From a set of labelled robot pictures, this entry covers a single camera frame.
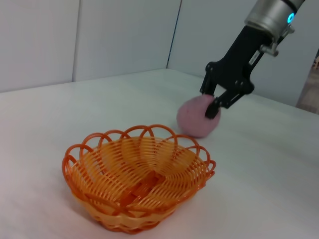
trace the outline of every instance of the robotic arm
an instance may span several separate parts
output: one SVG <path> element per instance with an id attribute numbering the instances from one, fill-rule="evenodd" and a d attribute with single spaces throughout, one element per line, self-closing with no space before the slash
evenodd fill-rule
<path id="1" fill-rule="evenodd" d="M 206 66 L 200 89 L 202 94 L 214 95 L 217 85 L 226 91 L 215 98 L 206 117 L 215 118 L 219 109 L 228 109 L 244 95 L 254 91 L 250 74 L 262 56 L 278 55 L 277 46 L 295 30 L 290 25 L 305 0 L 258 0 L 245 20 L 226 55 Z"/>

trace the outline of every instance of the plush ball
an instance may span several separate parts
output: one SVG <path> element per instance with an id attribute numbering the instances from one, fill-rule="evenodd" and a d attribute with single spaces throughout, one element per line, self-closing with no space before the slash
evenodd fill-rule
<path id="1" fill-rule="evenodd" d="M 197 96 L 185 102 L 179 108 L 177 124 L 183 134 L 203 138 L 217 127 L 220 120 L 220 111 L 214 119 L 205 117 L 206 110 L 214 99 L 211 95 Z"/>

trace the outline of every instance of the basket rim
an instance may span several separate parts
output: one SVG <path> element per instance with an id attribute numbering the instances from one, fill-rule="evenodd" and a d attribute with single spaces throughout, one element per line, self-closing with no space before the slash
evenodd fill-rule
<path id="1" fill-rule="evenodd" d="M 165 129 L 167 130 L 168 132 L 170 132 L 172 134 L 171 137 L 169 138 L 161 138 L 161 137 L 155 137 L 153 131 L 152 131 L 152 128 L 162 128 L 162 129 Z M 135 136 L 135 137 L 131 137 L 129 136 L 129 133 L 136 130 L 136 129 L 143 129 L 143 132 L 141 133 L 140 136 Z M 121 135 L 121 137 L 117 140 L 112 140 L 108 135 L 109 134 L 112 134 L 112 133 L 118 133 Z M 95 138 L 95 137 L 99 137 L 100 138 L 100 141 L 99 141 L 99 144 L 94 147 L 94 148 L 91 148 L 89 147 L 88 145 L 86 145 L 86 143 L 91 140 L 92 138 Z M 94 152 L 94 150 L 96 150 L 97 148 L 101 147 L 102 145 L 105 145 L 107 143 L 110 143 L 110 142 L 116 142 L 118 140 L 123 140 L 123 139 L 130 139 L 130 138 L 146 138 L 146 137 L 152 137 L 152 138 L 156 138 L 156 139 L 162 139 L 162 140 L 171 140 L 171 139 L 174 139 L 174 142 L 170 141 L 171 143 L 174 143 L 176 145 L 176 147 L 181 147 L 183 149 L 186 149 L 186 150 L 189 150 L 191 153 L 194 153 L 196 155 L 196 157 L 199 157 L 199 153 L 201 150 L 203 150 L 204 152 L 206 152 L 206 157 L 207 157 L 207 160 L 206 161 L 203 161 L 204 163 L 206 163 L 206 175 L 205 177 L 203 178 L 202 182 L 200 182 L 196 188 L 190 190 L 185 196 L 183 196 L 181 199 L 177 199 L 176 201 L 174 202 L 171 202 L 170 204 L 168 205 L 165 205 L 165 206 L 159 206 L 159 207 L 156 207 L 154 209 L 146 209 L 146 208 L 142 208 L 142 207 L 137 207 L 137 206 L 126 206 L 126 207 L 121 207 L 119 206 L 117 203 L 114 203 L 114 202 L 111 202 L 111 201 L 107 201 L 107 200 L 104 200 L 100 197 L 97 197 L 95 195 L 91 195 L 91 194 L 88 194 L 88 193 L 83 193 L 81 192 L 81 189 L 79 189 L 78 187 L 76 187 L 76 185 L 74 184 L 74 182 L 72 181 L 72 169 L 73 167 L 78 164 L 78 161 L 83 158 L 87 153 L 92 153 Z M 193 146 L 191 147 L 183 147 L 182 145 L 178 144 L 178 138 L 186 138 L 186 139 L 189 139 L 193 142 Z M 80 148 L 80 154 L 79 154 L 79 159 L 76 160 L 72 155 L 70 155 L 70 152 L 75 149 L 75 148 Z M 164 125 L 161 125 L 161 124 L 154 124 L 154 125 L 151 125 L 151 126 L 145 126 L 145 125 L 138 125 L 138 126 L 134 126 L 134 127 L 131 127 L 129 129 L 127 129 L 126 131 L 120 131 L 120 130 L 110 130 L 106 133 L 93 133 L 93 134 L 90 134 L 89 136 L 87 136 L 83 142 L 81 144 L 75 144 L 71 147 L 69 147 L 66 152 L 65 152 L 65 156 L 63 158 L 63 161 L 62 161 L 62 173 L 63 173 L 63 176 L 64 176 L 64 179 L 67 183 L 67 185 L 69 186 L 72 194 L 77 197 L 79 200 L 82 200 L 82 201 L 85 201 L 87 203 L 89 203 L 90 205 L 92 205 L 92 207 L 94 207 L 97 211 L 101 212 L 101 213 L 104 213 L 103 212 L 103 209 L 97 207 L 97 205 L 94 203 L 94 202 L 99 202 L 101 204 L 104 204 L 104 205 L 108 205 L 114 209 L 116 209 L 117 211 L 121 212 L 121 213 L 124 213 L 126 214 L 127 216 L 129 217 L 133 217 L 135 218 L 135 216 L 130 212 L 130 211 L 135 211 L 135 212 L 144 212 L 145 215 L 143 216 L 147 216 L 148 214 L 163 214 L 169 210 L 172 210 L 174 207 L 176 207 L 177 205 L 180 205 L 181 203 L 183 203 L 184 201 L 188 200 L 189 198 L 193 197 L 197 191 L 199 191 L 200 189 L 202 189 L 206 182 L 215 174 L 215 169 L 216 167 L 216 162 L 211 160 L 210 158 L 210 154 L 209 152 L 203 147 L 203 146 L 200 146 L 198 144 L 198 142 L 190 137 L 190 136 L 187 136 L 187 135 L 183 135 L 183 134 L 175 134 L 173 132 L 172 129 L 170 129 L 169 127 L 166 127 Z"/>

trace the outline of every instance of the white wall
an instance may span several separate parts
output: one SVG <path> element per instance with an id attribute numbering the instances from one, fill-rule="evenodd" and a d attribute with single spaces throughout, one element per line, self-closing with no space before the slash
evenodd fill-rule
<path id="1" fill-rule="evenodd" d="M 75 80 L 166 67 L 180 0 L 82 0 Z"/>
<path id="2" fill-rule="evenodd" d="M 256 0 L 184 0 L 169 67 L 204 76 L 209 61 L 220 60 L 244 26 Z M 279 46 L 277 58 L 264 56 L 251 80 L 255 94 L 295 105 L 319 48 L 319 1 L 307 0 Z"/>
<path id="3" fill-rule="evenodd" d="M 0 92 L 71 81 L 78 4 L 0 1 Z"/>

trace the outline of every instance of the orange basket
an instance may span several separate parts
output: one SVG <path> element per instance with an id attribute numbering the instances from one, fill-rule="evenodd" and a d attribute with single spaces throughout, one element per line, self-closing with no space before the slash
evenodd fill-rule
<path id="1" fill-rule="evenodd" d="M 171 137 L 155 137 L 154 128 L 167 130 Z M 143 132 L 130 137 L 135 130 Z M 115 141 L 110 138 L 114 133 L 120 135 Z M 99 142 L 91 148 L 87 143 L 93 138 Z M 180 138 L 193 146 L 178 145 Z M 78 160 L 70 155 L 75 148 L 80 149 Z M 158 124 L 91 134 L 70 147 L 62 162 L 66 183 L 88 213 L 106 229 L 129 234 L 156 227 L 205 186 L 215 167 L 195 139 Z"/>

